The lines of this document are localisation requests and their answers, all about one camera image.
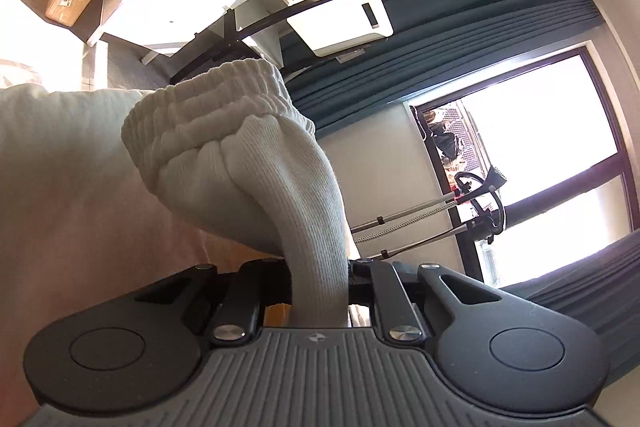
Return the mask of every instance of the window frame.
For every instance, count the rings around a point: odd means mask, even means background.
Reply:
[[[607,93],[607,88],[602,81],[602,77],[598,72],[591,54],[586,46],[578,46],[571,50],[561,52],[549,57],[542,58],[525,66],[521,66],[514,70],[508,71],[503,74],[491,77],[487,80],[483,80],[471,86],[463,87],[445,96],[441,96],[429,102],[423,103],[415,107],[414,116],[416,117],[417,124],[420,124],[423,130],[427,130],[427,122],[424,119],[425,111],[441,107],[447,103],[459,100],[469,94],[478,92],[479,90],[486,89],[495,84],[500,84],[507,80],[511,80],[521,74],[529,73],[530,71],[538,70],[566,60],[568,58],[579,56],[584,63],[594,89],[598,94],[600,103],[607,117],[609,128],[613,136],[613,140],[616,146],[616,153],[605,158],[603,161],[588,168],[587,170],[572,176],[571,178],[553,185],[552,187],[541,190],[536,194],[517,201],[513,204],[505,206],[505,212],[508,216],[507,223],[512,223],[511,226],[517,225],[531,217],[542,214],[558,206],[565,201],[571,200],[576,196],[588,192],[593,188],[600,187],[609,182],[613,178],[620,176],[622,179],[622,185],[625,194],[626,212],[628,216],[628,222],[631,230],[640,229],[640,204],[638,201],[638,193],[636,191],[636,183],[634,181],[633,171],[631,168],[631,161],[629,160],[628,152],[626,150],[625,140],[620,127],[620,122],[616,115],[613,104]],[[433,137],[429,133],[426,133],[427,138],[423,140],[424,145],[431,159],[440,189],[443,194],[450,191],[449,182],[442,162],[440,160],[440,153],[435,146]],[[449,217],[451,219],[451,225],[458,227],[462,224],[460,214],[457,208],[449,209]],[[482,270],[480,266],[480,260],[476,245],[471,240],[470,234],[463,232],[456,235],[458,242],[458,249],[460,250],[460,257],[462,258],[462,264],[465,269],[466,275],[473,277],[479,281],[483,281]]]

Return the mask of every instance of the blue curtain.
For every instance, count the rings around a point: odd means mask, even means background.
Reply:
[[[640,230],[576,263],[501,289],[594,330],[609,353],[607,385],[640,365]]]
[[[364,55],[287,83],[298,110],[330,134],[392,102],[600,25],[591,0],[383,0],[394,34]],[[286,64],[312,52],[281,40]]]

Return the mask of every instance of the floor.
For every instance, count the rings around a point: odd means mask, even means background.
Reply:
[[[0,87],[25,82],[47,90],[158,89],[168,84],[171,59],[140,62],[146,48],[105,34],[92,48],[84,41],[99,23],[93,0],[72,28],[44,16],[47,0],[0,0]]]

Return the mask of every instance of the elastic cuff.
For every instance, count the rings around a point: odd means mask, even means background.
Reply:
[[[235,133],[249,115],[281,116],[315,133],[313,122],[293,107],[280,72],[266,60],[247,58],[148,94],[125,119],[121,136],[153,191],[171,158]]]

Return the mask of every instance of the black round pad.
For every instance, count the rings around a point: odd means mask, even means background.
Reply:
[[[549,369],[564,357],[564,346],[557,337],[534,328],[502,331],[491,339],[489,348],[498,362],[523,371]]]
[[[177,311],[125,296],[40,331],[25,351],[24,372],[40,403],[107,414],[171,396],[199,362],[198,341]]]
[[[87,369],[114,371],[131,365],[142,356],[145,341],[124,328],[87,331],[71,344],[71,358]]]

